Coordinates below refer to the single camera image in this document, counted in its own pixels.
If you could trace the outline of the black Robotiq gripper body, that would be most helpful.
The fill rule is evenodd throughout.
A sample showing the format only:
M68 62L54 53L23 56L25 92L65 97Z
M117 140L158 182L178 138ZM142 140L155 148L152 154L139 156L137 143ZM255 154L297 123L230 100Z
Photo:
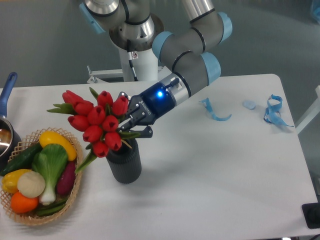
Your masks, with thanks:
M128 122L119 127L128 131L135 126L147 126L171 111L176 106L176 100L171 93L172 83L165 85L155 83L139 95L131 97L124 118Z

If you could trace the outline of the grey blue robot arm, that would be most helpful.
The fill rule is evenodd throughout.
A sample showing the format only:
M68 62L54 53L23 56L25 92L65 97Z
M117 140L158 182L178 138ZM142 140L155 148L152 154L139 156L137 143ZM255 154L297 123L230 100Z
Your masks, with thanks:
M185 0L190 29L165 31L148 0L84 0L80 10L97 33L107 32L117 47L124 81L154 81L129 97L121 134L150 138L151 125L221 75L208 49L227 39L233 26L210 0Z

